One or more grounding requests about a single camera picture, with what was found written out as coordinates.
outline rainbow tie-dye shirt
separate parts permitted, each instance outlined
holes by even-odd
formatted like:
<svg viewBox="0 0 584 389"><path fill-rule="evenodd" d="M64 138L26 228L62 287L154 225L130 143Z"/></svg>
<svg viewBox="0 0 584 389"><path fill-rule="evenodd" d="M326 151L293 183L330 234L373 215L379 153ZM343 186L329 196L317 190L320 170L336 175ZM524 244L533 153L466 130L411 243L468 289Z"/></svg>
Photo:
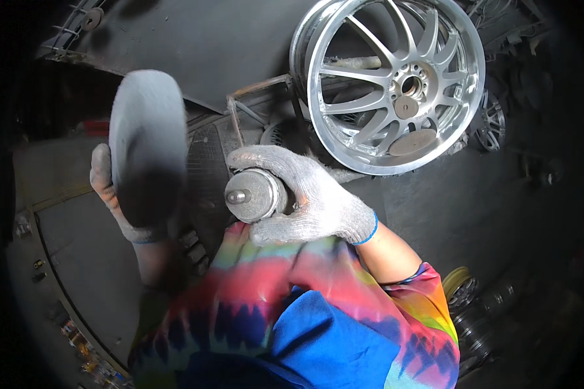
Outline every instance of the rainbow tie-dye shirt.
<svg viewBox="0 0 584 389"><path fill-rule="evenodd" d="M227 229L160 321L141 317L128 361L137 388L232 387L244 374L247 387L455 386L456 334L428 263L380 286L339 238L257 247L249 229Z"/></svg>

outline person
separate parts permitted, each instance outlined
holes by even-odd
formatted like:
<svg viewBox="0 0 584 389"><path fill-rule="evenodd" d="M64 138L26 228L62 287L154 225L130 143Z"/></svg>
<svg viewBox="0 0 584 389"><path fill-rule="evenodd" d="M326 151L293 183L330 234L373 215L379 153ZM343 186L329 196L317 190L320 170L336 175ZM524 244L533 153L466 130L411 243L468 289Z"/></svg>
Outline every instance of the person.
<svg viewBox="0 0 584 389"><path fill-rule="evenodd" d="M126 222L110 149L93 152L91 185L146 288L128 361L137 388L455 386L457 338L428 263L311 158L249 146L227 163L279 176L295 211L234 223L201 280L163 304L152 296L177 273L174 243Z"/></svg>

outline wheel rim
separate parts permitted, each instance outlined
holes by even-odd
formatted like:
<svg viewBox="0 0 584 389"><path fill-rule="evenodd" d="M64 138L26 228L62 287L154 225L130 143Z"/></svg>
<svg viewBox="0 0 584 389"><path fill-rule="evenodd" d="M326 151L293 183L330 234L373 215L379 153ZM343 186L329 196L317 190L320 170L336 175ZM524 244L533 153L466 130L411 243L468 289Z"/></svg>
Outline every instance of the wheel rim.
<svg viewBox="0 0 584 389"><path fill-rule="evenodd" d="M488 90L484 90L477 115L479 127L476 138L487 151L498 151L504 144L506 136L506 117L499 100Z"/></svg>
<svg viewBox="0 0 584 389"><path fill-rule="evenodd" d="M394 23L392 52L355 17L360 9L382 3ZM322 144L343 165L365 174L392 175L416 169L446 151L471 121L484 84L480 38L466 13L451 0L434 6L426 0L322 0L303 18L290 48L295 87L310 109ZM423 28L416 43L404 12ZM380 67L347 68L324 64L327 48L345 22L375 52ZM327 103L323 79L363 82L363 97ZM363 126L345 115L372 113ZM389 148L402 136L424 128L434 139L406 155Z"/></svg>

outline red object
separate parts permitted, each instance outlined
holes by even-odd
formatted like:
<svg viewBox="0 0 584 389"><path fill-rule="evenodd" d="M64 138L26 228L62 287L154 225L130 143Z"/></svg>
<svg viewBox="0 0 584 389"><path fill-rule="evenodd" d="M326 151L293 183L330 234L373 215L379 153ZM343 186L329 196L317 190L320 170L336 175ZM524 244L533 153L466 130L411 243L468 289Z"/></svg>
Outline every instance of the red object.
<svg viewBox="0 0 584 389"><path fill-rule="evenodd" d="M85 120L82 125L85 127L86 136L108 136L110 129L108 120Z"/></svg>

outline dirty glove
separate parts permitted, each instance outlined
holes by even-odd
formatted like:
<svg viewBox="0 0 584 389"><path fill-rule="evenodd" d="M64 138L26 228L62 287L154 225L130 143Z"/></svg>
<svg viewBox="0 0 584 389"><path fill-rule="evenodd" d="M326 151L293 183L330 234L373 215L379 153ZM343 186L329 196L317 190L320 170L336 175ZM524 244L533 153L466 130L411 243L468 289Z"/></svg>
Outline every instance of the dirty glove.
<svg viewBox="0 0 584 389"><path fill-rule="evenodd" d="M132 243L150 243L162 240L167 235L166 222L153 227L136 228L126 221L123 216L115 186L111 175L110 147L108 144L98 144L91 155L91 172L89 181L93 190L113 214L123 236Z"/></svg>
<svg viewBox="0 0 584 389"><path fill-rule="evenodd" d="M279 146L249 146L231 152L227 163L235 169L267 169L294 191L294 213L274 214L251 227L250 238L255 245L310 241L331 235L355 245L365 243L376 232L379 221L374 211L311 158Z"/></svg>

